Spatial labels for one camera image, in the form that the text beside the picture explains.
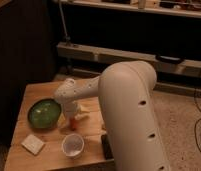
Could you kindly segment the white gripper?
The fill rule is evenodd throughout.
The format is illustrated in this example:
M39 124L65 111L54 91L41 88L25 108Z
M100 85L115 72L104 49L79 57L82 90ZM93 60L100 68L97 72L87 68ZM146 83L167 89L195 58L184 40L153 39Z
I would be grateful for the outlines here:
M63 114L58 119L58 128L63 129L67 126L67 119L74 118L81 120L87 118L90 113L89 109L83 105L80 105L77 101L71 103L64 103L62 105Z

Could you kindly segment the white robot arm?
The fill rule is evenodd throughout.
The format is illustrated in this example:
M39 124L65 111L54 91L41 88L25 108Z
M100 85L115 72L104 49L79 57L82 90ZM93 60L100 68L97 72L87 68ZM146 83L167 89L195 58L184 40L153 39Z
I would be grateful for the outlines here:
M156 81L149 63L119 62L81 85L65 80L54 99L72 117L79 99L98 98L117 171L171 171L151 102Z

